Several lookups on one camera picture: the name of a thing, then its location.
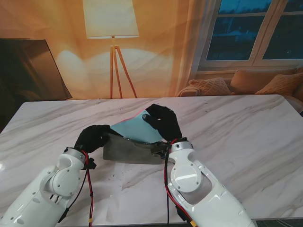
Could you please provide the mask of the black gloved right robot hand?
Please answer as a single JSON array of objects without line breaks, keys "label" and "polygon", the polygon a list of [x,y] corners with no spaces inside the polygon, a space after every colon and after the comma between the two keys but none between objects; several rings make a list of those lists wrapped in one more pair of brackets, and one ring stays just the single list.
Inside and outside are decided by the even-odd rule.
[{"label": "black gloved right robot hand", "polygon": [[171,109],[152,104],[145,110],[148,114],[143,117],[144,121],[156,129],[167,142],[183,137],[176,114]]}]

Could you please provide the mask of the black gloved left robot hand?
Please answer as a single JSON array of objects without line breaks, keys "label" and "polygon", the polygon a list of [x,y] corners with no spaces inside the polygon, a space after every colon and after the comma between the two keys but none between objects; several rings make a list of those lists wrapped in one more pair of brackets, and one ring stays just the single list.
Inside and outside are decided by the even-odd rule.
[{"label": "black gloved left robot hand", "polygon": [[91,125],[85,128],[79,135],[74,148],[78,151],[92,153],[96,149],[104,147],[108,142],[107,133],[109,125]]}]

